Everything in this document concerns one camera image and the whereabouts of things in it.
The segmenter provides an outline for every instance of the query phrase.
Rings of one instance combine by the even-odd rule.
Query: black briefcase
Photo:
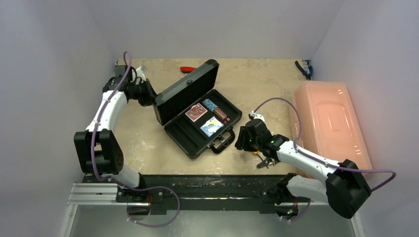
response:
[[[206,148],[221,153],[234,142],[233,125],[242,112],[215,85],[219,63],[213,59],[155,97],[153,107],[166,133],[187,154],[198,157]],[[230,133],[226,139],[224,133]]]

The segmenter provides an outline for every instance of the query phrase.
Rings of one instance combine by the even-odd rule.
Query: wire cutter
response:
[[[300,70],[300,72],[302,72],[303,76],[305,76],[305,78],[307,78],[307,80],[311,80],[311,76],[313,75],[313,67],[309,66],[308,67],[308,71],[304,70],[304,68],[302,68],[300,66],[300,64],[298,63],[298,61],[295,62],[295,65],[297,66],[297,68]]]

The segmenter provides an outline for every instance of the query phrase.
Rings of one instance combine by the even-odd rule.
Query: plastic storage box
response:
[[[300,114],[303,127],[299,146],[329,159],[349,159],[359,169],[371,169],[370,158],[344,83],[306,81],[294,92],[293,104]],[[299,126],[291,106],[290,121],[295,139]]]

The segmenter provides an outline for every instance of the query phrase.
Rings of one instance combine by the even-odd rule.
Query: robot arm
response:
[[[287,137],[279,134],[272,135],[260,117],[256,117],[252,113],[250,117],[252,120],[240,128],[235,144],[238,150],[260,151],[266,157],[265,163],[270,163],[272,160],[273,162],[285,162],[316,178],[307,179],[292,173],[286,175],[278,183],[278,195],[283,199],[292,196],[312,198],[328,203],[339,215],[351,218],[371,195],[371,189],[361,173],[328,167],[300,154]],[[298,146],[297,149],[326,162],[326,164],[358,169],[356,164],[350,160],[341,163],[321,157]]]
[[[126,70],[127,66],[115,67],[115,77],[111,78],[102,88],[102,102],[93,121],[87,126],[85,131],[76,132],[74,135],[74,144],[80,166],[86,174],[93,174],[90,149],[92,132],[96,125],[97,117],[103,109],[105,101],[113,93],[113,90],[122,79],[122,75]],[[137,74],[144,76],[138,70],[141,70],[141,68],[137,69]],[[119,91],[114,94],[105,107],[95,138],[96,144],[100,144],[100,147],[96,146],[94,151],[96,166],[101,175],[106,174],[106,176],[113,177],[131,187],[141,187],[141,175],[129,166],[124,165],[124,155],[116,141],[113,131],[128,100],[138,100],[141,106],[152,105],[156,93],[151,87],[150,82],[146,78],[137,79],[134,79],[131,74],[128,75],[127,80],[123,82]]]

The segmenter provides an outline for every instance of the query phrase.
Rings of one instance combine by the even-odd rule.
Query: white wall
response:
[[[0,32],[0,233],[55,237],[112,56],[83,0],[2,0]]]
[[[315,80],[347,84],[373,168],[397,171],[360,209],[368,237],[419,232],[418,39],[419,1],[346,0],[312,58]]]
[[[343,0],[87,0],[113,56],[311,58]]]

